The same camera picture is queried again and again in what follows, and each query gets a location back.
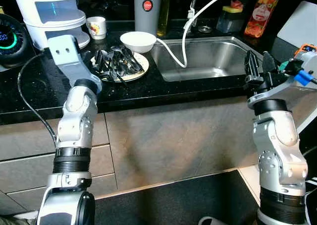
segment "wall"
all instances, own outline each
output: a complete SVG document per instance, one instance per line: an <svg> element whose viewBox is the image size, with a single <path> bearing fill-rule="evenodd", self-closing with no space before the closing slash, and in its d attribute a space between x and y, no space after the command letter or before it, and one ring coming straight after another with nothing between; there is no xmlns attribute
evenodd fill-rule
<svg viewBox="0 0 317 225"><path fill-rule="evenodd" d="M171 0L170 18L184 19L187 17L190 2L192 0ZM200 9L210 0L197 0L196 7ZM240 0L245 5L245 12L248 16L257 0ZM303 0L279 0L275 13L270 20L266 32L277 34L283 24L290 17L292 12ZM317 3L317 0L306 0ZM230 0L220 0L207 9L202 18L217 18L223 5L230 4ZM17 8L15 0L0 0L0 5L4 6L7 14L12 15L22 21L21 14ZM134 2L133 0L79 0L79 8L85 11L87 16L102 15L108 20L133 20Z"/></svg>

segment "kitchen cabinet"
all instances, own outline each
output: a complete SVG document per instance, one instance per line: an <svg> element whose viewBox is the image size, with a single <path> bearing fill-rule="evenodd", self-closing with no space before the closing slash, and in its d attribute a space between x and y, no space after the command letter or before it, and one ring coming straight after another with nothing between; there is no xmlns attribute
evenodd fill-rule
<svg viewBox="0 0 317 225"><path fill-rule="evenodd" d="M317 92L307 94L292 102L293 107L288 105L288 109L292 111L293 118L297 127L299 127L308 116L310 116L317 108Z"/></svg>
<svg viewBox="0 0 317 225"><path fill-rule="evenodd" d="M101 175L92 178L92 185L88 188L95 198L117 190L114 174ZM8 197L29 210L38 210L41 206L45 187L8 193Z"/></svg>
<svg viewBox="0 0 317 225"><path fill-rule="evenodd" d="M0 189L4 193L46 186L52 173L54 154L17 159L0 163ZM91 150L92 176L113 173L109 145Z"/></svg>
<svg viewBox="0 0 317 225"><path fill-rule="evenodd" d="M119 190L257 163L245 97L107 112Z"/></svg>
<svg viewBox="0 0 317 225"><path fill-rule="evenodd" d="M48 120L57 133L59 119ZM103 113L96 117L93 145L108 144L108 134ZM51 136L40 121L0 126L0 161L53 153Z"/></svg>
<svg viewBox="0 0 317 225"><path fill-rule="evenodd" d="M23 213L26 209L0 191L0 214Z"/></svg>

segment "black cable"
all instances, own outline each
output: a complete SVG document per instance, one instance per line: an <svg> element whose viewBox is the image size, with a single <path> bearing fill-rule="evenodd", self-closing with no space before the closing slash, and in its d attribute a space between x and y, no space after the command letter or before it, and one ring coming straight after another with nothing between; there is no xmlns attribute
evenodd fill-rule
<svg viewBox="0 0 317 225"><path fill-rule="evenodd" d="M316 78L312 79L311 81L312 81L314 84L317 85L317 79L316 79Z"/></svg>
<svg viewBox="0 0 317 225"><path fill-rule="evenodd" d="M32 106L26 101L26 99L24 98L23 94L22 94L22 90L21 90L21 76L23 74L23 71L24 69L28 66L28 64L30 64L30 62L32 62L33 60L35 60L36 58L42 56L43 53L40 53L34 57L32 57L31 59L29 59L21 68L19 74L18 74L18 80L17 80L17 86L18 86L18 91L19 91L19 94L21 96L21 98L23 99L24 103L27 105L27 107L29 107L29 109L41 120L41 122L44 124L44 126L47 128L47 130L49 131L51 137L52 137L52 140L53 140L53 143L54 143L54 146L56 147L56 135L53 131L53 129L51 128L51 126L49 125L49 123L43 119L41 117L41 115L39 115L39 113L34 109L32 108Z"/></svg>
<svg viewBox="0 0 317 225"><path fill-rule="evenodd" d="M316 149L317 149L317 146L314 146L314 147L310 148L309 150L305 151L305 152L303 153L303 157L305 157L307 154L309 154L310 152L312 152L312 151L314 151L314 150L316 150Z"/></svg>

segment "white bowl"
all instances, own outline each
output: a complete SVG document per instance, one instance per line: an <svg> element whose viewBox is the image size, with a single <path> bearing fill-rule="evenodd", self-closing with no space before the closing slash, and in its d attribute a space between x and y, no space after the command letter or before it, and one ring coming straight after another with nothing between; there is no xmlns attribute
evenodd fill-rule
<svg viewBox="0 0 317 225"><path fill-rule="evenodd" d="M151 33L128 32L122 34L120 40L133 52L147 53L152 49L154 43L157 41L157 38Z"/></svg>

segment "red button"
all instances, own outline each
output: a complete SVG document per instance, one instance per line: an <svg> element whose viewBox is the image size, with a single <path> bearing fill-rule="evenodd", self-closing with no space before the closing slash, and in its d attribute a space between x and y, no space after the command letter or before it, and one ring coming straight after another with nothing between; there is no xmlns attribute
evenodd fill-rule
<svg viewBox="0 0 317 225"><path fill-rule="evenodd" d="M143 2L143 9L145 11L150 11L153 8L153 3L150 0L146 0Z"/></svg>

